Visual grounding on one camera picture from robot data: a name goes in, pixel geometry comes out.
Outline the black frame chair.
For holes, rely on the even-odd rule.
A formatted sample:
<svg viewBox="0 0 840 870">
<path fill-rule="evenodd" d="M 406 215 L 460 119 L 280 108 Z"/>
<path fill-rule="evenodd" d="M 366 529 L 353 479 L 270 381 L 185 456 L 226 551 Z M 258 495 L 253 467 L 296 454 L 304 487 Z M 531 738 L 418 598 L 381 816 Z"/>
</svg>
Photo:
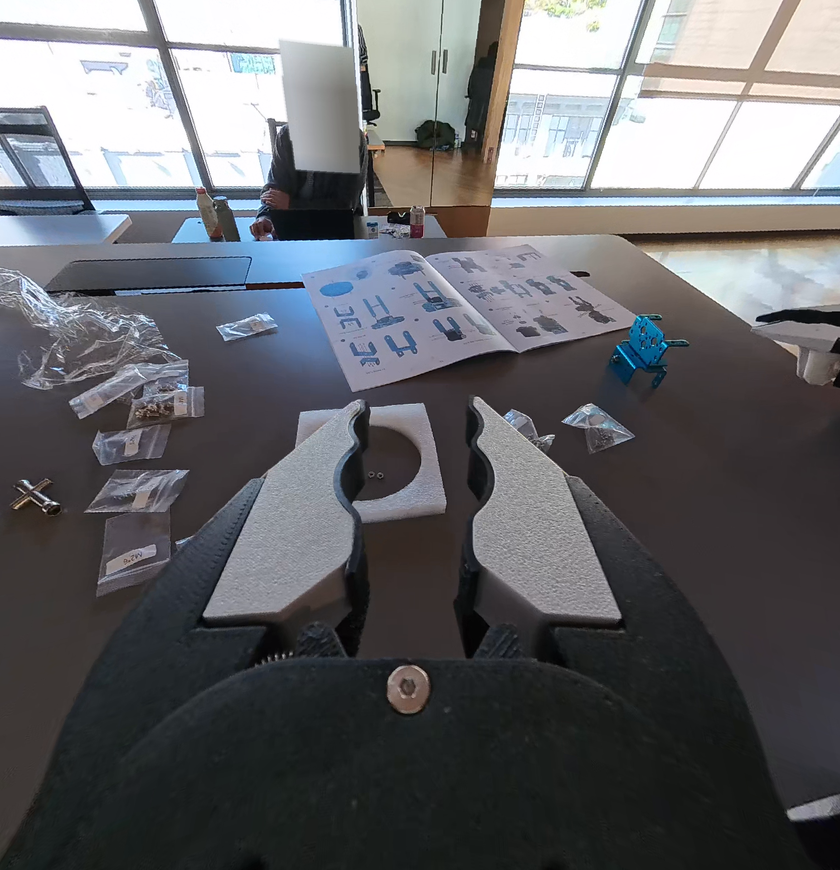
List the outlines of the black frame chair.
<svg viewBox="0 0 840 870">
<path fill-rule="evenodd" d="M 95 212 L 47 108 L 0 108 L 0 215 Z"/>
</svg>

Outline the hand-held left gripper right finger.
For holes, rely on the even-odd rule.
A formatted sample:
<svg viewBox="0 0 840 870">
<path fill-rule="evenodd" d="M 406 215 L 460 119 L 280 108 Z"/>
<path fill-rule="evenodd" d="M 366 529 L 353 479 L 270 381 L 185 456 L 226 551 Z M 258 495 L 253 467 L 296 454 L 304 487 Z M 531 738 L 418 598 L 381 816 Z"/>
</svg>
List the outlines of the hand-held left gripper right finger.
<svg viewBox="0 0 840 870">
<path fill-rule="evenodd" d="M 496 625 L 511 625 L 534 657 L 545 654 L 551 628 L 618 628 L 620 609 L 566 473 L 477 396 L 466 438 L 478 500 L 455 600 L 466 657 Z"/>
</svg>

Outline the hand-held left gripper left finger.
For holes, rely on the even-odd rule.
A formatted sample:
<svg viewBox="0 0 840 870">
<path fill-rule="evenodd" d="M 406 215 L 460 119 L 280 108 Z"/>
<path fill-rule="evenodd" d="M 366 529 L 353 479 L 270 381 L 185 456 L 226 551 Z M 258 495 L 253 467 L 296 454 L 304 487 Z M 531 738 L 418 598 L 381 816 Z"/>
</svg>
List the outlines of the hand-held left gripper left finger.
<svg viewBox="0 0 840 870">
<path fill-rule="evenodd" d="M 355 656 L 369 607 L 360 517 L 361 453 L 369 409 L 337 411 L 266 474 L 203 619 L 212 625 L 273 625 L 293 647 L 321 622 Z"/>
</svg>

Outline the grey side table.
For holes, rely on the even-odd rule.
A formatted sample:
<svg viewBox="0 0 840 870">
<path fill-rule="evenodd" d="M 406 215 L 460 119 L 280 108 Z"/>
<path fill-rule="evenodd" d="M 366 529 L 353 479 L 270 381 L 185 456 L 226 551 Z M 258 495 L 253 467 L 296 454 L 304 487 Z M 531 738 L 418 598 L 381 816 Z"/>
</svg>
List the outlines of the grey side table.
<svg viewBox="0 0 840 870">
<path fill-rule="evenodd" d="M 131 227 L 128 214 L 1 216 L 0 247 L 111 244 Z"/>
</svg>

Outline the dark desk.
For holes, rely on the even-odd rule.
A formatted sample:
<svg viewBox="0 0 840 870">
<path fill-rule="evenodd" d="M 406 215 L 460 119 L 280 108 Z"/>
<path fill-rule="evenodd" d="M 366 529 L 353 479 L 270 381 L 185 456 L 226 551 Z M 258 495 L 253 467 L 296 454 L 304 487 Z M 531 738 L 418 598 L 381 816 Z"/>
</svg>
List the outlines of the dark desk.
<svg viewBox="0 0 840 870">
<path fill-rule="evenodd" d="M 232 667 L 227 647 L 145 621 L 115 658 L 78 747 L 113 748 L 126 715 L 175 724 L 136 787 L 122 753 L 73 782 L 103 834 L 70 868 L 248 866 L 782 868 L 785 809 L 840 792 L 840 399 L 793 358 L 621 241 L 559 243 L 566 267 L 660 313 L 690 348 L 657 391 L 607 368 L 615 338 L 458 364 L 369 393 L 418 400 L 447 513 L 365 531 L 370 606 L 359 658 Z M 625 628 L 556 630 L 554 658 L 466 661 L 454 609 L 467 404 L 548 430 L 595 401 L 634 440 L 551 458 L 603 502 L 699 624 L 650 617 L 615 589 Z"/>
</svg>

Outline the puffy clear screw bag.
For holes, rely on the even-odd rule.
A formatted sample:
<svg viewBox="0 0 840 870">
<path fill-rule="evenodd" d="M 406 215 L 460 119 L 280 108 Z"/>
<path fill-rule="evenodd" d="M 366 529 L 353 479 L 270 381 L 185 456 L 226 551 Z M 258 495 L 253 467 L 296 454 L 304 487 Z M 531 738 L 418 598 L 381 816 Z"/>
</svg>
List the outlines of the puffy clear screw bag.
<svg viewBox="0 0 840 870">
<path fill-rule="evenodd" d="M 607 450 L 635 438 L 634 433 L 627 427 L 594 404 L 578 407 L 562 423 L 584 431 L 589 454 Z"/>
</svg>

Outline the black laptop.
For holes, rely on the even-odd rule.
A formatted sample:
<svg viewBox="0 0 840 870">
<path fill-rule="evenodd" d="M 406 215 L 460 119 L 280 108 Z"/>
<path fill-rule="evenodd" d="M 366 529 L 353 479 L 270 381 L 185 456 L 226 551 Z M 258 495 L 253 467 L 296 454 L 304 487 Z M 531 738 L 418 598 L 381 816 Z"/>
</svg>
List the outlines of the black laptop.
<svg viewBox="0 0 840 870">
<path fill-rule="evenodd" d="M 351 209 L 274 210 L 269 220 L 280 241 L 353 240 L 355 214 Z"/>
</svg>

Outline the crumpled clear plastic wrap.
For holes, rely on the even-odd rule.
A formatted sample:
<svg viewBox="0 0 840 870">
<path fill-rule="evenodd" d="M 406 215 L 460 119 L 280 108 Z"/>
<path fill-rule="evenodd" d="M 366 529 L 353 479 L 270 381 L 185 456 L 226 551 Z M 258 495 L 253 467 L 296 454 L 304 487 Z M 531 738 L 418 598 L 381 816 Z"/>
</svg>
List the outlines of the crumpled clear plastic wrap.
<svg viewBox="0 0 840 870">
<path fill-rule="evenodd" d="M 147 315 L 77 293 L 52 296 L 18 271 L 0 268 L 0 307 L 20 311 L 53 338 L 39 363 L 19 355 L 22 383 L 34 389 L 107 375 L 128 364 L 180 358 Z"/>
</svg>

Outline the flat labelled screw bag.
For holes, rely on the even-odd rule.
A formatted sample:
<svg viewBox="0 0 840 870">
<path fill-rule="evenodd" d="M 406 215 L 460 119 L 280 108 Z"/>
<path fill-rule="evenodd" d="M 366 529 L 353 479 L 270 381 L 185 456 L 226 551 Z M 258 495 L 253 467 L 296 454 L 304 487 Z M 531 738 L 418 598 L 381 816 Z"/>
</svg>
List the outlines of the flat labelled screw bag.
<svg viewBox="0 0 840 870">
<path fill-rule="evenodd" d="M 535 428 L 533 419 L 516 409 L 508 411 L 503 419 L 541 452 L 549 453 L 556 438 L 555 434 L 540 435 Z"/>
</svg>

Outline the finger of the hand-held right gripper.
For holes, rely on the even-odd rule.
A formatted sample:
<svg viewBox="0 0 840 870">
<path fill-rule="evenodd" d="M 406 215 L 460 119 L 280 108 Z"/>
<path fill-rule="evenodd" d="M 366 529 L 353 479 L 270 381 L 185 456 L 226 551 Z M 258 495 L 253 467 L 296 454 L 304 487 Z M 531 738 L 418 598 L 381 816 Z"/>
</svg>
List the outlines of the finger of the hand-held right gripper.
<svg viewBox="0 0 840 870">
<path fill-rule="evenodd" d="M 840 305 L 763 314 L 752 332 L 797 348 L 796 373 L 812 386 L 840 386 Z"/>
</svg>

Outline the flat clear labelled bag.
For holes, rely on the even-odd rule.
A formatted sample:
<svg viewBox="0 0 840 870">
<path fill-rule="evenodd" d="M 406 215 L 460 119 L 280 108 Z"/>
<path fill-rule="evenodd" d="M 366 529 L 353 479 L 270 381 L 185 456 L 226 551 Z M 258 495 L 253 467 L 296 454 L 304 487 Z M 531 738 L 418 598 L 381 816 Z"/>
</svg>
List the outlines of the flat clear labelled bag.
<svg viewBox="0 0 840 870">
<path fill-rule="evenodd" d="M 171 514 L 128 512 L 106 522 L 96 597 L 157 576 L 172 557 Z"/>
</svg>

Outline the white foam frame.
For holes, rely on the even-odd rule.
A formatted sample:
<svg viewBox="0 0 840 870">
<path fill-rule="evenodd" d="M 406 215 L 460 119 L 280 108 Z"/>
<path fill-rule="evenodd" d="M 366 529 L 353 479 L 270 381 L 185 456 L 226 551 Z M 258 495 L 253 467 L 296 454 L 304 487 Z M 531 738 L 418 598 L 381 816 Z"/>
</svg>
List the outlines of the white foam frame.
<svg viewBox="0 0 840 870">
<path fill-rule="evenodd" d="M 419 452 L 414 478 L 398 492 L 362 499 L 378 480 L 367 470 L 371 429 L 399 432 Z M 447 501 L 436 443 L 423 404 L 370 407 L 362 400 L 338 409 L 302 411 L 295 449 L 272 466 L 254 502 L 248 525 L 270 512 L 284 534 L 303 539 L 325 524 L 348 543 L 360 525 L 443 514 Z"/>
</svg>

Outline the metal cross wrench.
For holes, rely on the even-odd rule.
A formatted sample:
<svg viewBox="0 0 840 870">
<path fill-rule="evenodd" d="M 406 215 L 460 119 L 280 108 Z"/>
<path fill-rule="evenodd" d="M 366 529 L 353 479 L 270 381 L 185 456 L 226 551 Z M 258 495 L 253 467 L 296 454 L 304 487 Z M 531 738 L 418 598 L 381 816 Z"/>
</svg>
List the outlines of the metal cross wrench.
<svg viewBox="0 0 840 870">
<path fill-rule="evenodd" d="M 25 506 L 35 506 L 46 516 L 54 517 L 60 515 L 63 510 L 61 504 L 51 498 L 46 491 L 52 485 L 53 481 L 49 478 L 44 478 L 36 484 L 33 484 L 28 479 L 16 481 L 13 484 L 13 488 L 17 491 L 18 496 L 12 501 L 12 511 L 21 510 Z"/>
</svg>

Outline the lone clear parts bag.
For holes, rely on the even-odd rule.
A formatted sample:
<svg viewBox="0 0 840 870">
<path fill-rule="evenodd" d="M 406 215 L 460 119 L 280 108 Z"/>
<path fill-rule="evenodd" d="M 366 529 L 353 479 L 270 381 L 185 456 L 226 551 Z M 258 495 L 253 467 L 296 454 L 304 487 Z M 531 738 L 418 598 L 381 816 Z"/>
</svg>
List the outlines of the lone clear parts bag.
<svg viewBox="0 0 840 870">
<path fill-rule="evenodd" d="M 268 313 L 261 312 L 237 321 L 219 324 L 216 329 L 225 342 L 232 342 L 278 332 L 279 326 Z"/>
</svg>

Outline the long clear parts bag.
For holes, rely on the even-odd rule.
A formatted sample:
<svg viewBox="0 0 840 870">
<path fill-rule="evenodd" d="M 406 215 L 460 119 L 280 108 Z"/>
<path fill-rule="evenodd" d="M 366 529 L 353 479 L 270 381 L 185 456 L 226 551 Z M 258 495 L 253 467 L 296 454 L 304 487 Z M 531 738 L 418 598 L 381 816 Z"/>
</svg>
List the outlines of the long clear parts bag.
<svg viewBox="0 0 840 870">
<path fill-rule="evenodd" d="M 186 359 L 161 364 L 128 364 L 98 386 L 70 399 L 69 406 L 79 419 L 85 419 L 144 384 L 162 379 L 178 381 L 186 379 L 188 374 L 189 363 Z"/>
</svg>

